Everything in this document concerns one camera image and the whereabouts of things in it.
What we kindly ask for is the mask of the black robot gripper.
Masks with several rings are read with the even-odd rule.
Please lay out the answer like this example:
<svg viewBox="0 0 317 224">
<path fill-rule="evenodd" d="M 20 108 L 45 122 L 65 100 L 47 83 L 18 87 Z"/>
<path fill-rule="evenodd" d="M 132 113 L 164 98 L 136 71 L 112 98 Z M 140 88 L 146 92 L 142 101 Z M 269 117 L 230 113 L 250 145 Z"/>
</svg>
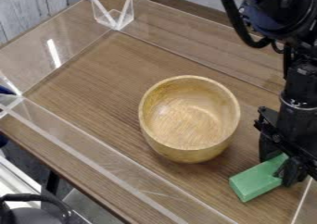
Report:
<svg viewBox="0 0 317 224">
<path fill-rule="evenodd" d="M 285 154 L 287 159 L 274 176 L 291 187 L 307 176 L 317 180 L 317 105 L 279 95 L 279 109 L 258 108 L 254 127 L 259 131 L 261 162 Z"/>
</svg>

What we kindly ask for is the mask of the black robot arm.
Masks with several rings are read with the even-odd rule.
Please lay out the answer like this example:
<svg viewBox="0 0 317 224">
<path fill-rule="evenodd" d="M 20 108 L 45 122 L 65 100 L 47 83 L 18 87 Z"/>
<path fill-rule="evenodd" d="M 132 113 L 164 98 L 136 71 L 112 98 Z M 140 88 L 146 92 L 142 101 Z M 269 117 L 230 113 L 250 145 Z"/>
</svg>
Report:
<svg viewBox="0 0 317 224">
<path fill-rule="evenodd" d="M 317 180 L 317 0 L 220 0 L 235 33 L 283 55 L 279 109 L 258 109 L 258 156 L 283 154 L 274 176 L 293 186 Z"/>
</svg>

